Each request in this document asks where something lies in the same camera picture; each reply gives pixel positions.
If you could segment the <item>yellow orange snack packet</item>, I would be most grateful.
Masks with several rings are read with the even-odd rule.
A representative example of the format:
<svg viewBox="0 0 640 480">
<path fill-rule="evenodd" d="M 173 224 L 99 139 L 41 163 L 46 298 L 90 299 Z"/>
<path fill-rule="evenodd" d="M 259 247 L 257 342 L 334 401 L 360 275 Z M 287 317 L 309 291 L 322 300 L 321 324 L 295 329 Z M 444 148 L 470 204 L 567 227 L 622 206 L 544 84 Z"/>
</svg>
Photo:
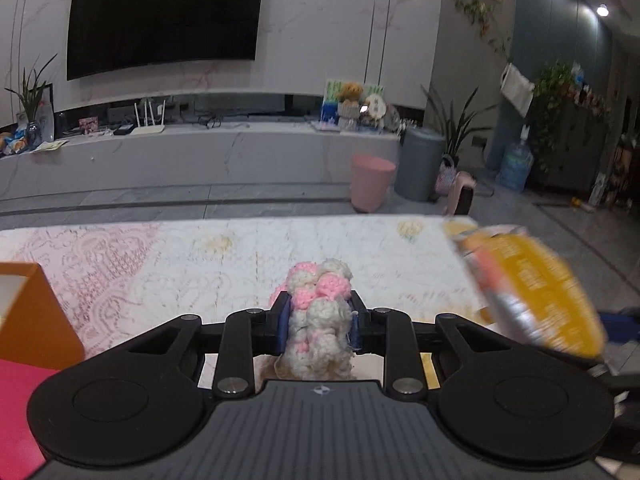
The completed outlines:
<svg viewBox="0 0 640 480">
<path fill-rule="evenodd" d="M 476 226 L 451 218 L 444 231 L 488 306 L 483 318 L 500 333 L 585 359 L 608 341 L 598 312 L 570 266 L 522 226 Z"/>
</svg>

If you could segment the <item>pink white knitted pouch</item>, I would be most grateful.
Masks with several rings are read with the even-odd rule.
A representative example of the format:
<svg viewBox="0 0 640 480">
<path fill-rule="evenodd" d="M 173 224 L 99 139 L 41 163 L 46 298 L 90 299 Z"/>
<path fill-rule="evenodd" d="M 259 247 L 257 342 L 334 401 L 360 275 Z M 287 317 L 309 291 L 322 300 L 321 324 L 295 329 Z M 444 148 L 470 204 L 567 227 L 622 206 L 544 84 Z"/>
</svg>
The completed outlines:
<svg viewBox="0 0 640 480">
<path fill-rule="evenodd" d="M 341 260 L 300 262 L 279 287 L 291 298 L 286 316 L 283 353 L 273 364 L 281 379 L 352 379 L 354 350 L 349 332 L 356 313 L 352 299 L 352 271 Z"/>
</svg>

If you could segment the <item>white pink lace tablecloth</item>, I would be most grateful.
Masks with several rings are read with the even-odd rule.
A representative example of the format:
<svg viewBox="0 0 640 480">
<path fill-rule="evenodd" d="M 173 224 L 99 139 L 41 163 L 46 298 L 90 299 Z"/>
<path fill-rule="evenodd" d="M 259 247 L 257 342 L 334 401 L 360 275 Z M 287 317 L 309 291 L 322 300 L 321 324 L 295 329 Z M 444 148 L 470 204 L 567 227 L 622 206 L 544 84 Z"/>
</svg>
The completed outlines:
<svg viewBox="0 0 640 480">
<path fill-rule="evenodd" d="M 346 263 L 369 308 L 478 321 L 486 301 L 449 233 L 418 214 L 87 224 L 5 230 L 1 257 L 42 266 L 94 356 L 179 314 L 268 308 L 304 261 Z"/>
</svg>

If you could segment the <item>orange storage box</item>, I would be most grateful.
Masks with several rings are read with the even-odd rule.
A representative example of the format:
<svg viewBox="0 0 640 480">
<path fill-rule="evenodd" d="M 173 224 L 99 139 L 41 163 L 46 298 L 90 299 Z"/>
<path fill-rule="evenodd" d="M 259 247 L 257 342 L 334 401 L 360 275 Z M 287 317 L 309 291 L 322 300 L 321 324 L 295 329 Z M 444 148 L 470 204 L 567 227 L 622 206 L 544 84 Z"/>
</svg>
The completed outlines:
<svg viewBox="0 0 640 480">
<path fill-rule="evenodd" d="M 38 263 L 1 263 L 1 359 L 64 370 L 85 348 Z"/>
</svg>

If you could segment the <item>red box lid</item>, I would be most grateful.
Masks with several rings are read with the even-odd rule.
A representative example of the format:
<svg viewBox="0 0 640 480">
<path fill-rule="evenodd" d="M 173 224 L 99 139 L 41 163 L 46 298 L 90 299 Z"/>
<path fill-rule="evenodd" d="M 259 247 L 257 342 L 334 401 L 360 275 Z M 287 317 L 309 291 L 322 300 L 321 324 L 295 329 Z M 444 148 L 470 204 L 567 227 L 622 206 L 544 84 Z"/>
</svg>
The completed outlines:
<svg viewBox="0 0 640 480">
<path fill-rule="evenodd" d="M 58 371 L 46 358 L 1 360 L 2 479 L 27 479 L 46 460 L 27 422 L 27 403 L 45 379 Z"/>
</svg>

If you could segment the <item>blue water jug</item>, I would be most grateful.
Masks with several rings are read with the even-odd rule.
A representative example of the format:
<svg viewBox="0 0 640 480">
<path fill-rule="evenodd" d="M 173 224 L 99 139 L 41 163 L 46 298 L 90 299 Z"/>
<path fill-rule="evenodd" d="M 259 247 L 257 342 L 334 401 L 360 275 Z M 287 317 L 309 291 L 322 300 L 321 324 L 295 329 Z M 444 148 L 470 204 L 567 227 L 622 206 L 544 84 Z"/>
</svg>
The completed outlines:
<svg viewBox="0 0 640 480">
<path fill-rule="evenodd" d="M 521 193 L 532 168 L 534 155 L 528 146 L 529 126 L 524 125 L 520 140 L 506 147 L 497 174 L 497 183 L 511 191 Z"/>
</svg>

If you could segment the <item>pink small heater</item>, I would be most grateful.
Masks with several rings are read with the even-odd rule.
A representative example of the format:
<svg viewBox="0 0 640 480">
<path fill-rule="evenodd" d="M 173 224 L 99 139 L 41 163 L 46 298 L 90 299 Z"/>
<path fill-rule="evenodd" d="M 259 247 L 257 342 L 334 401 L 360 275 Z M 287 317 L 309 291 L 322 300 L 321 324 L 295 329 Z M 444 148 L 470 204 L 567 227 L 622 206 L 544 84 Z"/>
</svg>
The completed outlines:
<svg viewBox="0 0 640 480">
<path fill-rule="evenodd" d="M 466 171 L 460 171 L 454 159 L 442 155 L 435 184 L 435 193 L 446 200 L 446 216 L 467 216 L 472 207 L 476 180 Z"/>
</svg>

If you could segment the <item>grey marble TV console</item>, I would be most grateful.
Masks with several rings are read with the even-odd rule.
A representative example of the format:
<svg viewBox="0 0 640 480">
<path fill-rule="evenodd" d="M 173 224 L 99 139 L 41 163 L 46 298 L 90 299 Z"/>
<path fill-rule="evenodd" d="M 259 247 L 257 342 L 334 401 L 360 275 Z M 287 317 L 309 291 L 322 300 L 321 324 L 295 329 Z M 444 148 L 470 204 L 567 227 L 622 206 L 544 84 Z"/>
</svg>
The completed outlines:
<svg viewBox="0 0 640 480">
<path fill-rule="evenodd" d="M 1 159 L 5 200 L 58 193 L 256 183 L 346 183 L 357 154 L 394 162 L 391 133 L 319 130 L 321 100 L 201 94 L 168 103 L 160 133 L 71 136 L 52 152 Z"/>
</svg>

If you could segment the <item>floor potted green plant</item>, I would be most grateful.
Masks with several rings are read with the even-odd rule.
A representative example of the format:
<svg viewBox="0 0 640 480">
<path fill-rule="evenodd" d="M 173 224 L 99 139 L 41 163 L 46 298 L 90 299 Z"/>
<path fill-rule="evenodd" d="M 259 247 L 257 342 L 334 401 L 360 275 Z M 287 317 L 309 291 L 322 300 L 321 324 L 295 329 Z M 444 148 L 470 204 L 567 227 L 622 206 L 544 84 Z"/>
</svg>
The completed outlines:
<svg viewBox="0 0 640 480">
<path fill-rule="evenodd" d="M 474 125 L 474 120 L 496 110 L 499 106 L 496 103 L 479 110 L 471 110 L 472 102 L 478 90 L 480 88 L 476 87 L 460 110 L 455 110 L 454 102 L 446 105 L 436 89 L 427 90 L 424 86 L 421 87 L 426 99 L 424 125 L 445 139 L 444 154 L 448 155 L 455 164 L 459 162 L 461 145 L 468 136 L 472 133 L 486 132 L 491 129 L 491 126 Z"/>
</svg>

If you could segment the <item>grey waste bin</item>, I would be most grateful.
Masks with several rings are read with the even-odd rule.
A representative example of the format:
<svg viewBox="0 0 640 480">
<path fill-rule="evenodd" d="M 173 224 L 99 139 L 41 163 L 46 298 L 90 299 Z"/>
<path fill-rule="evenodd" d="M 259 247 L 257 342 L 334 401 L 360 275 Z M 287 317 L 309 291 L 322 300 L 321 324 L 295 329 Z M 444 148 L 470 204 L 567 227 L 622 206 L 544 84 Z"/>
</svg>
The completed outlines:
<svg viewBox="0 0 640 480">
<path fill-rule="evenodd" d="M 445 149 L 445 138 L 424 128 L 406 130 L 394 190 L 406 200 L 427 202 L 435 196 L 435 184 Z"/>
</svg>

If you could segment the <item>white wifi router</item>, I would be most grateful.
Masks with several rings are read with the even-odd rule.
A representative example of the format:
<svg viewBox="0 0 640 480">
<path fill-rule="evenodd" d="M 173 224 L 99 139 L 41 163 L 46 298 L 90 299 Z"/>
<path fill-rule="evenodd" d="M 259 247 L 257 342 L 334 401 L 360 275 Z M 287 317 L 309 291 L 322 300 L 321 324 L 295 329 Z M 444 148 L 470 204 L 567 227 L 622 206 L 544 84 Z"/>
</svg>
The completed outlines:
<svg viewBox="0 0 640 480">
<path fill-rule="evenodd" d="M 136 122 L 131 130 L 133 136 L 162 133 L 165 130 L 166 102 L 154 105 L 149 99 L 134 104 Z"/>
</svg>

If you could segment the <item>pink waste bin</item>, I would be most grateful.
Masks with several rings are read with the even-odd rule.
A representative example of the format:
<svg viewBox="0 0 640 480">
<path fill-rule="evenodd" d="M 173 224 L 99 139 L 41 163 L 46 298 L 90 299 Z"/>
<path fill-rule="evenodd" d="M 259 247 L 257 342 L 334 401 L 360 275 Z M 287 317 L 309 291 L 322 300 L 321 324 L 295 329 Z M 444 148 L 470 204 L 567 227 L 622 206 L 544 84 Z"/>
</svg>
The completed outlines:
<svg viewBox="0 0 640 480">
<path fill-rule="evenodd" d="M 396 165 L 387 159 L 366 154 L 352 156 L 350 201 L 356 211 L 372 214 L 381 208 Z"/>
</svg>

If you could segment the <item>green plant glass vase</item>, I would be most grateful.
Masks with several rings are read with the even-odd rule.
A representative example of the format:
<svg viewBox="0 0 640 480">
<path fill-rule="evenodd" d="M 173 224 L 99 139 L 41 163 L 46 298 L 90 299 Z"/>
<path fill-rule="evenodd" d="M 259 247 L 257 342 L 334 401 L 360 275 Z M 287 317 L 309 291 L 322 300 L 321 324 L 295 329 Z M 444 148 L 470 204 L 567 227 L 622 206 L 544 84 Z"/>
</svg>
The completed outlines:
<svg viewBox="0 0 640 480">
<path fill-rule="evenodd" d="M 6 88 L 20 101 L 22 112 L 26 117 L 25 139 L 30 150 L 36 148 L 42 141 L 40 122 L 37 119 L 38 110 L 42 98 L 50 87 L 50 82 L 43 78 L 43 73 L 56 59 L 56 54 L 52 55 L 40 68 L 33 65 L 30 70 L 22 71 L 22 76 L 18 80 L 20 85 L 17 90 Z"/>
</svg>

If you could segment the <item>plush toys pile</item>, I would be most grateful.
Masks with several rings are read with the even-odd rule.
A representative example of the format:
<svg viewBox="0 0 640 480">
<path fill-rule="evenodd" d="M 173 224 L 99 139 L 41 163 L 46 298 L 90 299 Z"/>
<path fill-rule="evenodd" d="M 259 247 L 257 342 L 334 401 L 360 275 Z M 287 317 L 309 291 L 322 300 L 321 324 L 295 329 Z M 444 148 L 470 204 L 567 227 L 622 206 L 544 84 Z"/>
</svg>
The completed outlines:
<svg viewBox="0 0 640 480">
<path fill-rule="evenodd" d="M 382 84 L 328 79 L 320 107 L 319 126 L 330 131 L 396 133 L 400 115 L 386 100 Z"/>
</svg>

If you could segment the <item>black wall television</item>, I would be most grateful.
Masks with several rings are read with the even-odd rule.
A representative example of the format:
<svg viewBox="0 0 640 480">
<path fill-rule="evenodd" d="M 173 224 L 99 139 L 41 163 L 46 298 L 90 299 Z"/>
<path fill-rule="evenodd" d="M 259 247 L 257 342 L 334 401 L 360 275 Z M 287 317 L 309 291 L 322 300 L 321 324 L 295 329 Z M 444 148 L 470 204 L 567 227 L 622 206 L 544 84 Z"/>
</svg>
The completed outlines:
<svg viewBox="0 0 640 480">
<path fill-rule="evenodd" d="M 72 0 L 69 80 L 191 61 L 251 61 L 262 0 Z"/>
</svg>

